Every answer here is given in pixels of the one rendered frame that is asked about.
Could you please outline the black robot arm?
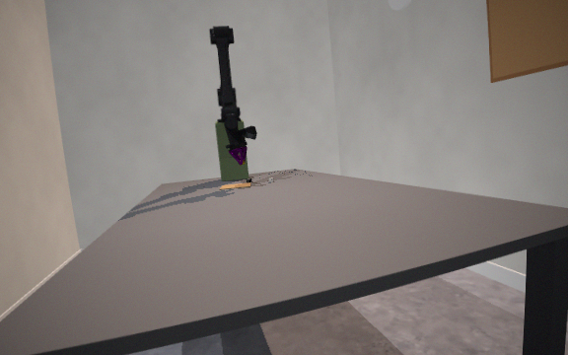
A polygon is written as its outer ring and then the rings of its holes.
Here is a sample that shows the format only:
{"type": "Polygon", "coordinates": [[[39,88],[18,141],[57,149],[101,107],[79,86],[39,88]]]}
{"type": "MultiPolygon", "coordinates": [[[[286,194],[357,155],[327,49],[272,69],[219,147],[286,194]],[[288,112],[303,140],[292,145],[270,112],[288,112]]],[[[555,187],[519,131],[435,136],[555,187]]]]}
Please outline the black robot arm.
{"type": "Polygon", "coordinates": [[[229,28],[229,26],[213,27],[213,29],[209,29],[209,31],[210,31],[211,44],[216,44],[218,48],[218,58],[219,58],[221,85],[220,89],[217,89],[217,94],[218,94],[219,107],[222,107],[221,108],[222,120],[218,119],[218,122],[221,123],[225,122],[224,125],[227,125],[227,127],[225,127],[227,133],[234,131],[230,133],[233,143],[238,141],[246,142],[245,137],[255,140],[256,138],[255,126],[249,126],[241,130],[239,130],[238,128],[238,121],[241,121],[240,119],[241,112],[240,108],[237,107],[236,89],[232,88],[232,78],[231,78],[230,59],[229,59],[229,43],[234,43],[233,28],[229,28]],[[227,105],[233,105],[233,106],[227,106],[227,105]],[[226,113],[231,113],[231,114],[227,114],[226,116],[226,113]],[[226,117],[227,120],[225,120],[226,117]]]}

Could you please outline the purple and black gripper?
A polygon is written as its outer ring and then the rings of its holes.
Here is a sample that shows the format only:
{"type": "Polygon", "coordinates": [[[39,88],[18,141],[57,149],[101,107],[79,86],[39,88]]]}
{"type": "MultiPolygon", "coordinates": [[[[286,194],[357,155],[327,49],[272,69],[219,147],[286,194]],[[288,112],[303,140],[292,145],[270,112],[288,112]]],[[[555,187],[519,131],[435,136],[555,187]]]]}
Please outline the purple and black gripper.
{"type": "MultiPolygon", "coordinates": [[[[234,131],[232,131],[232,132],[234,132],[234,131]]],[[[231,134],[230,134],[232,132],[229,132],[227,134],[230,144],[227,145],[226,148],[232,149],[232,150],[229,150],[229,153],[236,159],[236,161],[240,165],[242,165],[243,160],[246,161],[246,154],[247,154],[248,148],[245,145],[247,145],[248,143],[247,142],[235,142],[235,143],[233,143],[233,140],[232,140],[232,137],[231,137],[231,134]],[[235,148],[235,149],[233,149],[233,148],[235,148]],[[241,157],[239,156],[239,153],[240,153],[241,157]]]]}

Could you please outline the peach-orange flat mat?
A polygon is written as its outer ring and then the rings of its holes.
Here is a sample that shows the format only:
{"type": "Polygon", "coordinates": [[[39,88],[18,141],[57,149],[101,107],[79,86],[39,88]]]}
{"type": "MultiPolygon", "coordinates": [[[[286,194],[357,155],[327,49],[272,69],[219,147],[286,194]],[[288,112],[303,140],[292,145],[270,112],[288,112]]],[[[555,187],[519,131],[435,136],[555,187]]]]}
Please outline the peach-orange flat mat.
{"type": "Polygon", "coordinates": [[[250,187],[251,182],[248,183],[238,183],[238,184],[228,184],[222,185],[220,189],[231,189],[231,188],[241,188],[241,187],[250,187]],[[239,186],[239,187],[237,187],[239,186]]]}

